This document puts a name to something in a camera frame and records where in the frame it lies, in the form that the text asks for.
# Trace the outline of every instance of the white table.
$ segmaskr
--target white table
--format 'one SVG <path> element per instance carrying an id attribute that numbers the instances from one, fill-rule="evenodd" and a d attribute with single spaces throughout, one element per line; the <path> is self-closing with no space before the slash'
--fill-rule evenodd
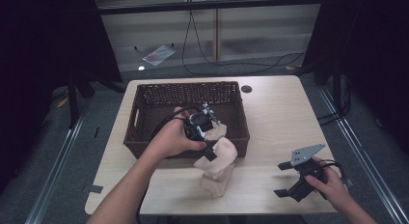
<path id="1" fill-rule="evenodd" d="M 136 158 L 123 145 L 132 101 L 139 84 L 237 81 L 253 92 L 241 92 L 250 141 L 245 158 L 235 161 L 225 195 L 212 199 L 201 188 L 203 172 L 193 167 L 196 159 L 166 159 L 155 171 L 141 214 L 300 214 L 335 212 L 319 193 L 297 203 L 278 198 L 275 189 L 292 187 L 299 179 L 295 170 L 281 171 L 277 165 L 289 161 L 291 151 L 323 143 L 317 156 L 333 158 L 314 112 L 295 76 L 185 78 L 131 81 L 114 123 L 94 185 L 101 193 L 90 193 L 85 211 L 93 213 L 102 199 L 123 177 Z"/>

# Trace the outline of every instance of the paper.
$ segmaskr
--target paper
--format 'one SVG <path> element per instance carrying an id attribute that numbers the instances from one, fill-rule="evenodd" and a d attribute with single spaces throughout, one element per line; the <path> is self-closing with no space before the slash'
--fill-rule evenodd
<path id="1" fill-rule="evenodd" d="M 156 50 L 154 50 L 152 53 L 150 53 L 148 56 L 144 57 L 143 60 L 157 67 L 157 65 L 161 64 L 168 57 L 172 56 L 172 54 L 174 54 L 175 52 L 176 51 L 171 47 L 162 45 Z"/>

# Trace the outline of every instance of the gray carpet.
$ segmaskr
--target gray carpet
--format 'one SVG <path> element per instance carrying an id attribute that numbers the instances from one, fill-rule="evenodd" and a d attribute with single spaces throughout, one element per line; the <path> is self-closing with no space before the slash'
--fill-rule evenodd
<path id="1" fill-rule="evenodd" d="M 285 57 L 288 62 L 294 56 Z M 273 59 L 252 59 L 246 62 L 273 64 Z M 292 65 L 299 65 L 302 59 Z M 265 67 L 256 66 L 229 66 L 217 68 L 209 64 L 189 65 L 193 72 L 219 74 L 240 74 L 249 70 L 263 70 Z M 266 70 L 255 75 L 283 75 L 293 71 L 283 67 Z M 123 73 L 123 86 L 133 79 L 151 78 L 178 78 L 197 77 L 188 73 L 183 67 L 172 67 L 158 70 L 129 71 Z M 314 85 L 314 77 L 306 74 L 300 77 L 317 117 L 329 114 L 329 110 L 322 99 L 319 88 Z M 90 112 L 85 114 L 84 123 L 69 154 L 53 197 L 47 208 L 42 223 L 84 223 L 88 214 L 84 206 L 88 198 L 87 186 L 92 184 L 98 164 L 101 160 L 112 125 L 121 105 L 123 94 L 93 84 L 96 90 L 91 100 Z M 9 183 L 0 197 L 0 223 L 23 223 L 41 192 L 49 171 L 52 168 L 61 146 L 68 133 L 69 109 L 68 106 L 56 108 L 55 101 L 44 121 L 44 125 L 30 158 L 22 168 L 19 176 Z M 404 154 L 396 145 L 393 136 L 387 130 L 379 128 L 374 116 L 359 96 L 352 91 L 352 105 L 347 115 L 348 122 L 356 131 L 371 159 L 381 175 L 390 186 L 396 197 L 408 212 L 409 195 L 406 188 L 409 179 L 406 173 L 409 170 L 409 156 Z M 346 176 L 354 181 L 350 187 L 352 196 L 379 222 L 394 223 L 385 209 L 379 196 L 370 184 L 365 172 L 352 153 L 347 141 L 336 122 L 322 127 L 328 144 L 345 170 Z M 347 223 L 339 214 L 303 215 L 307 223 Z M 146 223 L 161 223 L 163 218 L 144 216 Z M 225 216 L 183 216 L 180 223 L 228 223 Z M 298 216 L 249 216 L 247 223 L 300 223 Z"/>

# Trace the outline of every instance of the brown wicker basket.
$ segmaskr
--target brown wicker basket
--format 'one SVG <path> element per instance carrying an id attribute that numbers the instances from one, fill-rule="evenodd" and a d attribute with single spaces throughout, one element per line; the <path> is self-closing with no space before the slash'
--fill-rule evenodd
<path id="1" fill-rule="evenodd" d="M 237 82 L 141 84 L 137 88 L 123 143 L 136 158 L 148 146 L 150 135 L 176 106 L 197 106 L 207 102 L 218 120 L 228 127 L 226 137 L 244 157 L 250 139 Z M 208 141 L 212 147 L 216 141 Z M 203 153 L 186 151 L 170 158 L 199 158 Z"/>

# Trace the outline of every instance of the floor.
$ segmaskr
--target floor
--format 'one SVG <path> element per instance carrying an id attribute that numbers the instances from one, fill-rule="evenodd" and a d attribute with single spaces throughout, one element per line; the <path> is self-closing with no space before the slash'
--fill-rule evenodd
<path id="1" fill-rule="evenodd" d="M 281 59 L 283 63 L 290 62 L 295 56 L 286 56 Z M 278 57 L 249 59 L 250 62 L 264 62 L 274 65 Z M 302 59 L 291 63 L 297 66 Z M 193 72 L 235 75 L 248 70 L 259 70 L 250 66 L 234 66 L 232 68 L 218 68 L 207 63 L 188 65 Z M 286 66 L 264 70 L 256 75 L 283 75 L 292 74 Z M 195 77 L 182 66 L 169 66 L 150 70 L 126 70 L 122 72 L 124 83 L 132 79 L 170 78 L 170 77 Z M 331 90 L 331 82 L 324 87 L 314 84 L 312 74 L 302 75 L 300 80 L 306 94 L 312 104 L 317 117 L 331 112 L 323 91 Z M 112 124 L 120 107 L 123 94 L 106 89 L 99 84 L 93 84 L 95 96 L 93 98 L 79 97 L 79 107 L 82 109 L 83 120 L 79 130 L 72 134 L 69 130 L 68 105 L 57 108 L 59 100 L 55 100 L 50 106 L 50 112 L 44 120 L 41 135 L 35 143 L 35 148 L 26 164 L 21 168 L 19 176 L 9 183 L 3 195 L 0 197 L 0 223 L 84 223 L 88 214 L 84 212 L 84 206 L 88 197 L 89 188 L 93 183 L 94 176 L 102 157 Z M 61 94 L 65 88 L 60 88 L 54 95 Z M 403 218 L 396 219 L 391 216 L 387 209 L 385 199 L 380 197 L 379 191 L 371 180 L 371 172 L 363 167 L 359 156 L 345 134 L 340 129 L 340 121 L 322 126 L 322 131 L 337 161 L 343 162 L 346 175 L 354 182 L 349 188 L 352 196 L 372 215 L 379 223 L 407 223 L 404 213 L 409 211 L 409 155 L 395 143 L 393 136 L 388 130 L 380 128 L 375 116 L 365 105 L 359 95 L 352 89 L 351 109 L 346 120 L 352 126 L 362 145 L 358 153 L 369 157 L 381 179 L 391 190 L 393 197 L 402 208 Z M 75 140 L 71 148 L 62 151 L 67 145 L 68 135 L 74 135 Z M 64 166 L 60 168 L 60 176 L 54 181 L 52 189 L 48 190 L 48 196 L 43 201 L 40 212 L 34 207 L 47 179 L 52 172 L 56 159 L 65 156 Z M 145 223 L 164 223 L 164 217 L 144 216 Z M 183 216 L 180 223 L 229 223 L 226 216 Z M 338 213 L 314 214 L 301 216 L 249 216 L 246 223 L 347 223 Z"/>

